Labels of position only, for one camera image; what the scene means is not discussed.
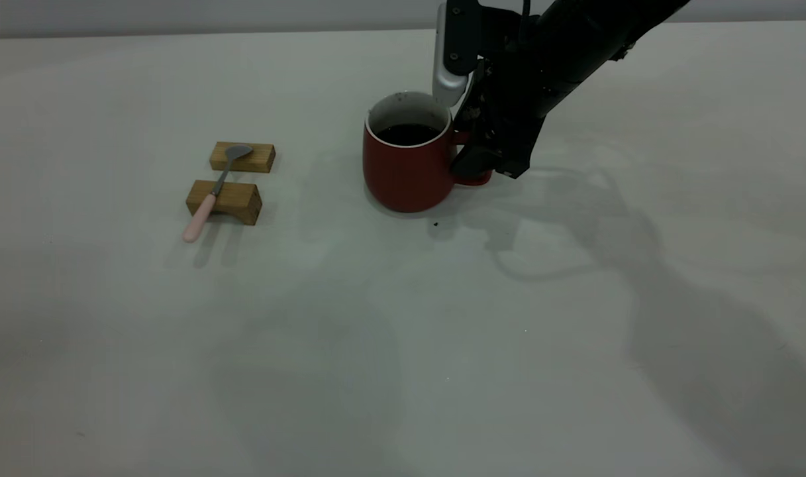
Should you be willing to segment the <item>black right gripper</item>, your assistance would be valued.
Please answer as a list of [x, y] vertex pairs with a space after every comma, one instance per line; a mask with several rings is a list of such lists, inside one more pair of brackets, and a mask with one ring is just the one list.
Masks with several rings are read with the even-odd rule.
[[496, 173], [517, 179], [529, 169], [543, 122], [559, 103], [558, 61], [542, 40], [455, 46], [455, 72], [472, 84], [455, 120], [454, 178], [490, 178], [494, 154]]

